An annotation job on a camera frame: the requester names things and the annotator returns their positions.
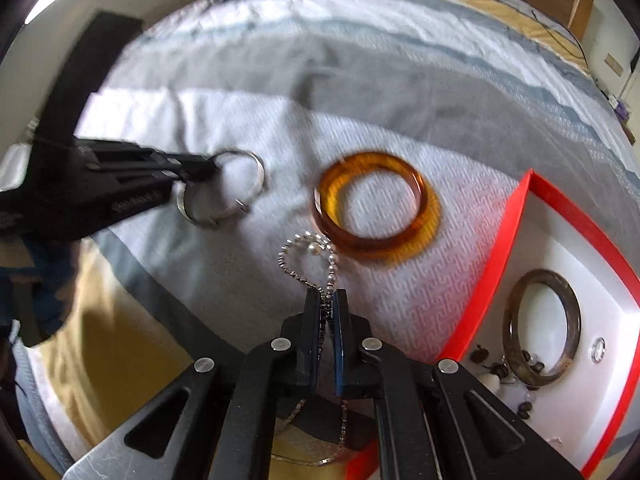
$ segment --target white wall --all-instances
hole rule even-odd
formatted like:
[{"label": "white wall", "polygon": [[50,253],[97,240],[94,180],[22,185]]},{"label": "white wall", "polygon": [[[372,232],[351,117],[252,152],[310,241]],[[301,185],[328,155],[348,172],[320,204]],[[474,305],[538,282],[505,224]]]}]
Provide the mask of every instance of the white wall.
[{"label": "white wall", "polygon": [[[593,0],[593,12],[582,41],[587,62],[594,77],[604,83],[610,93],[619,96],[629,76],[629,63],[640,42],[613,0]],[[611,54],[622,65],[619,77],[604,59]]]},{"label": "white wall", "polygon": [[153,23],[192,0],[56,0],[20,31],[0,64],[0,160],[36,116],[72,45],[97,9]]}]

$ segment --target orange translucent bangle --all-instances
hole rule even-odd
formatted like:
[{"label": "orange translucent bangle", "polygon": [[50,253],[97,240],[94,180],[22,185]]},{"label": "orange translucent bangle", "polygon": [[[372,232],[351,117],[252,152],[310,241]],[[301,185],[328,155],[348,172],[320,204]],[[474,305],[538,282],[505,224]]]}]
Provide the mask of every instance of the orange translucent bangle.
[{"label": "orange translucent bangle", "polygon": [[[411,223],[398,234],[387,238],[356,236],[340,226],[338,212],[342,189],[354,178],[373,171],[391,171],[409,185],[417,208]],[[431,186],[407,162],[384,152],[361,152],[348,155],[329,167],[314,189],[312,215],[318,227],[336,248],[363,259],[405,259],[421,251],[438,227],[440,203]]]}]

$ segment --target silver bead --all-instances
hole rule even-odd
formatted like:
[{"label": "silver bead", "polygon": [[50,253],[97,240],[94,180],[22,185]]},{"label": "silver bead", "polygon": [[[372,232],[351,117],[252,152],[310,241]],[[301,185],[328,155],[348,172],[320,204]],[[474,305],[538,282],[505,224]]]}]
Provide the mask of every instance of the silver bead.
[{"label": "silver bead", "polygon": [[536,402],[537,398],[538,398],[538,394],[536,392],[527,392],[526,394],[524,394],[525,402],[530,402],[531,404]]}]

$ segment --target bed sheet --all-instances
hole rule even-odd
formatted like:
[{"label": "bed sheet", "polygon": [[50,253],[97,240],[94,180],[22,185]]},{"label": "bed sheet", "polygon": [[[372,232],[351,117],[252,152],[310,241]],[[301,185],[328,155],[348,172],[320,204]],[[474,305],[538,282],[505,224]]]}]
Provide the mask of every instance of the bed sheet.
[{"label": "bed sheet", "polygon": [[[441,202],[436,239],[415,258],[391,268],[340,264],[354,313],[412,358],[433,361],[443,348],[529,168],[587,212],[638,272],[637,162],[577,47],[521,11],[498,0],[199,0],[128,46],[78,136],[168,152],[251,150],[268,188],[247,216],[216,231],[188,224],[171,204],[85,243],[82,275],[107,278],[78,295],[56,338],[29,352],[37,393],[72,456],[190,359],[209,355],[237,369],[300,311],[304,287],[281,272],[276,254],[311,227],[314,183],[343,154],[398,155]],[[223,177],[241,189],[246,175],[230,164]],[[355,187],[350,227],[398,228],[410,214],[398,185],[380,176]],[[300,266],[322,279],[312,259]],[[108,352],[130,359],[125,374],[118,359],[98,357]],[[330,377],[323,362],[321,395],[276,442],[283,452],[322,456],[337,440]],[[107,406],[114,397],[130,402]],[[370,407],[351,409],[350,447],[362,449],[375,433]],[[303,474],[336,478],[349,456],[331,473]],[[274,478],[294,474],[283,468],[274,466]]]}]

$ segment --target necklace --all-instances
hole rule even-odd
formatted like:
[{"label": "necklace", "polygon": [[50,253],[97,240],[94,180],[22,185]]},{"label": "necklace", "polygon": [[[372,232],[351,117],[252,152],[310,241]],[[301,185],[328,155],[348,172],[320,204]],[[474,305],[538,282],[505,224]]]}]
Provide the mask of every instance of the necklace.
[{"label": "necklace", "polygon": [[[322,288],[322,286],[317,285],[313,282],[310,282],[303,276],[300,276],[295,270],[289,269],[287,266],[286,257],[289,254],[290,250],[293,249],[306,249],[309,254],[312,255],[322,255],[327,256],[328,261],[328,273],[326,277],[326,286]],[[317,233],[312,233],[311,231],[305,231],[304,234],[299,235],[296,234],[293,238],[287,239],[286,243],[280,248],[280,252],[278,253],[278,264],[284,273],[291,276],[293,279],[299,281],[300,283],[304,283],[306,286],[310,286],[315,288],[320,292],[320,297],[322,301],[321,305],[321,313],[320,313],[320,337],[318,341],[319,352],[318,352],[318,360],[322,355],[322,348],[324,348],[324,337],[325,337],[325,327],[328,324],[329,328],[332,328],[332,297],[334,294],[335,287],[338,283],[338,263],[340,262],[340,256],[338,256],[337,251],[335,250],[334,245],[331,241]],[[283,426],[278,430],[282,431],[286,428],[300,413],[303,406],[305,405],[306,400],[301,399],[299,403],[297,403],[296,407],[293,409],[291,414],[284,420]],[[288,462],[295,465],[306,465],[306,466],[321,466],[326,465],[333,462],[338,455],[344,449],[344,443],[346,439],[347,433],[347,402],[346,400],[342,401],[342,416],[341,416],[341,424],[340,424],[340,437],[338,438],[338,445],[335,450],[326,458],[322,460],[318,460],[316,462],[310,462],[307,460],[297,460],[294,458],[289,458],[287,456],[281,456],[276,454],[271,454],[271,458],[274,460],[280,460],[282,462]]]}]

